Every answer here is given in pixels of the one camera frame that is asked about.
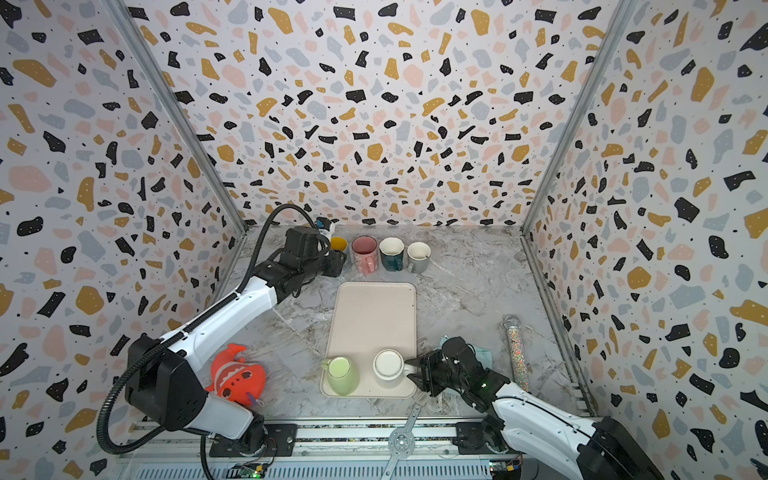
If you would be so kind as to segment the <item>white mug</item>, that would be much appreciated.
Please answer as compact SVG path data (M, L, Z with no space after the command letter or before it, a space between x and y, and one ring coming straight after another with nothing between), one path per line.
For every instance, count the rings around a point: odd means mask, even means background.
M384 389L394 389L409 374L416 372L415 368L406 364L402 355L394 349L381 350L374 357L372 367L377 384Z

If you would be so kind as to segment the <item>light blue mug yellow inside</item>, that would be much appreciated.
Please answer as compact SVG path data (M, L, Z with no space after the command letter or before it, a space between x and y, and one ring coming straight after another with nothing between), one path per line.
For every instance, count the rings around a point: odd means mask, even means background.
M349 264L349 244L348 241L340 236L331 238L331 249L341 253L343 257L342 268L345 269Z

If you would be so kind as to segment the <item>pink mug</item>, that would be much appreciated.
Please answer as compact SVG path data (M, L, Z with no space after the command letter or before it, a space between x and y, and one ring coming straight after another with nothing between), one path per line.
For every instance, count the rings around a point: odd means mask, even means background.
M359 236L352 241L351 250L355 264L363 275L373 274L378 269L378 242L375 238Z

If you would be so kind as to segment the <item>light green mug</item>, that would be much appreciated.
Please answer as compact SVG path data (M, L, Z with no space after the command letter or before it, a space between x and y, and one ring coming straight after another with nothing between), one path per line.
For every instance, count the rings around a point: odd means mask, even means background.
M359 372L352 360L338 356L325 359L321 367L326 374L326 380L333 393L338 396L349 396L359 386Z

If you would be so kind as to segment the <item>dark green mug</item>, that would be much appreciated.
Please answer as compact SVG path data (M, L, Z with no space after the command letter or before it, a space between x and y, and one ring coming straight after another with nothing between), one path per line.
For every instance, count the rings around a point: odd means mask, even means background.
M381 264L385 270L399 272L404 268L405 244L397 237L387 237L379 243Z

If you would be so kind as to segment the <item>grey mug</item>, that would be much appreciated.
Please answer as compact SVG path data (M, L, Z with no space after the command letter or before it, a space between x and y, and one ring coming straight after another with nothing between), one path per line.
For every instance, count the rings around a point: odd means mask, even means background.
M409 271L413 274L423 274L430 264L431 247L424 242L413 242L407 248Z

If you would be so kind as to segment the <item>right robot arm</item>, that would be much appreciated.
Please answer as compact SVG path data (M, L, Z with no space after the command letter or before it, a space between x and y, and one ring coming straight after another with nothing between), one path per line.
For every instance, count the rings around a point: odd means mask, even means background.
M617 420L578 417L534 397L486 368L461 337L405 361L407 378L431 397L452 390L485 417L482 444L528 454L569 479L661 479L628 430Z

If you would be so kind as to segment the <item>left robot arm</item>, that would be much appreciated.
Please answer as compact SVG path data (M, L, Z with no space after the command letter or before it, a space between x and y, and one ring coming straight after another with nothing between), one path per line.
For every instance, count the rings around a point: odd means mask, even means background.
M333 232L332 221L325 217L309 226L289 228L283 246L265 260L252 254L241 282L223 299L159 338L142 335L134 341L127 369L114 382L97 416L99 447L111 455L127 454L165 431L182 430L228 440L244 455L262 452L267 445L262 416L244 401L207 390L199 373L226 341L256 317L298 296L315 278L341 274L347 256L332 249ZM118 444L109 433L120 396L157 424L127 444Z

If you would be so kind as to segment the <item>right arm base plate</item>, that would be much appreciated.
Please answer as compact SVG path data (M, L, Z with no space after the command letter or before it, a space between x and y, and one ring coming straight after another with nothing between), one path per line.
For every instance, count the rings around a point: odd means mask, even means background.
M510 447L504 441L499 428L488 421L459 422L455 425L456 436L452 443L462 455L506 454Z

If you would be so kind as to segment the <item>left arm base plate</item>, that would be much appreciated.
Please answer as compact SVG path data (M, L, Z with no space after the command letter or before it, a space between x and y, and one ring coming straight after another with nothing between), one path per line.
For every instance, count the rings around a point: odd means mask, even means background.
M259 459L290 457L297 437L298 425L293 423L258 424L238 439L217 436L209 447L213 458Z

